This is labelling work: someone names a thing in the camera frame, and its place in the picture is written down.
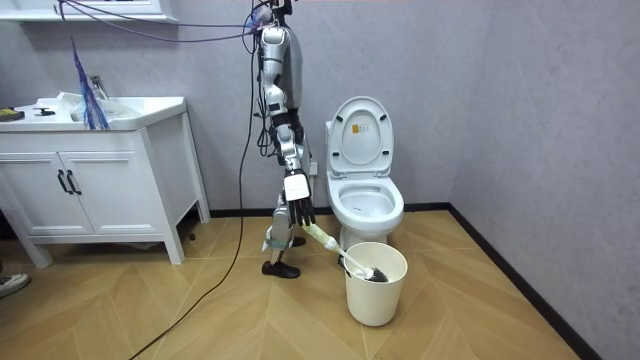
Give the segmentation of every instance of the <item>bathroom sink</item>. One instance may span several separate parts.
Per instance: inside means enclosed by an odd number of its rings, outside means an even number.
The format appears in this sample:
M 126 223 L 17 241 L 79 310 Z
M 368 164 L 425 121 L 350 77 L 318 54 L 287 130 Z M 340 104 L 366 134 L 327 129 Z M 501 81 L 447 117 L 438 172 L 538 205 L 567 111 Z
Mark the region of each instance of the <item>bathroom sink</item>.
M 56 98 L 42 98 L 33 105 L 16 107 L 16 111 L 24 111 L 25 117 L 0 122 L 0 132 L 89 130 L 82 112 L 78 111 L 77 105 L 81 102 L 80 95 L 60 93 Z M 187 111 L 184 97 L 179 96 L 112 97 L 100 103 L 110 130 L 141 129 Z

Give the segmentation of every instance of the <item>cabinet leg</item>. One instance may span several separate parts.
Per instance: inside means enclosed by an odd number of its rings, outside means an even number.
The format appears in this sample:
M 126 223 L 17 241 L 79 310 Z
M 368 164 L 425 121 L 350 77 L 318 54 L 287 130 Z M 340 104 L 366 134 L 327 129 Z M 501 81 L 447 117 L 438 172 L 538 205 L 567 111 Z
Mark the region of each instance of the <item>cabinet leg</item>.
M 198 213 L 200 214 L 200 222 L 203 224 L 211 221 L 211 213 L 209 212 L 209 204 L 207 199 L 198 200 Z
M 29 240 L 20 239 L 20 242 L 37 268 L 43 269 L 53 263 L 51 254 L 42 246 L 32 244 Z
M 182 251 L 182 244 L 180 243 L 180 237 L 175 228 L 171 229 L 171 232 L 165 234 L 164 245 L 169 253 L 169 260 L 174 265 L 180 265 L 184 261 L 184 252 Z

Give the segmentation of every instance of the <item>faucet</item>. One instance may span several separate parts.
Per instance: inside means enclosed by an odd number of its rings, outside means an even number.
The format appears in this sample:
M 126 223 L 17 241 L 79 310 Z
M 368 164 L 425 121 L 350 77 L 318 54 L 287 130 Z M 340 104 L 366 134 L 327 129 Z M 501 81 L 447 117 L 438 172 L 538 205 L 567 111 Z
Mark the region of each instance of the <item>faucet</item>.
M 104 89 L 104 84 L 102 83 L 102 79 L 100 79 L 100 75 L 89 76 L 89 81 L 91 81 L 91 85 L 93 85 L 93 92 L 100 100 L 109 100 L 109 95 L 107 95 L 107 91 Z

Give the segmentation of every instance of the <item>wooden floor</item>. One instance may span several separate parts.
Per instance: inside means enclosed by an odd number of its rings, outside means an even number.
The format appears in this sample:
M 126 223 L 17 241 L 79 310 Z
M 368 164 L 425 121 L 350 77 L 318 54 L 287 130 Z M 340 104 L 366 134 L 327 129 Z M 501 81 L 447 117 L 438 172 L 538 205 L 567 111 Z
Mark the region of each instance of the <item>wooden floor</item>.
M 339 233 L 335 218 L 318 222 Z M 187 224 L 181 266 L 162 246 L 58 245 L 55 263 L 37 270 L 19 245 L 0 243 L 4 273 L 33 277 L 0 300 L 0 358 L 129 358 L 220 280 L 239 224 Z M 229 278 L 140 359 L 577 359 L 448 212 L 407 213 L 390 236 L 409 272 L 395 318 L 380 328 L 350 316 L 336 255 L 316 242 L 285 255 L 299 279 L 263 276 L 268 225 L 247 219 Z

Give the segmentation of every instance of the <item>white sink vanity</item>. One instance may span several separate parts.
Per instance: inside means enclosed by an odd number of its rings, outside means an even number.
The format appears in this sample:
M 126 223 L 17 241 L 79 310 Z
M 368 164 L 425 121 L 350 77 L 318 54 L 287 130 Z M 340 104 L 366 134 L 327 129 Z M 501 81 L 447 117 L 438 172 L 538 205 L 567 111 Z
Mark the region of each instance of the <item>white sink vanity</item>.
M 182 263 L 176 224 L 194 205 L 210 219 L 185 99 L 111 98 L 135 115 L 90 131 L 69 115 L 74 96 L 0 123 L 0 207 L 33 263 L 52 263 L 42 244 L 122 242 L 163 242 Z

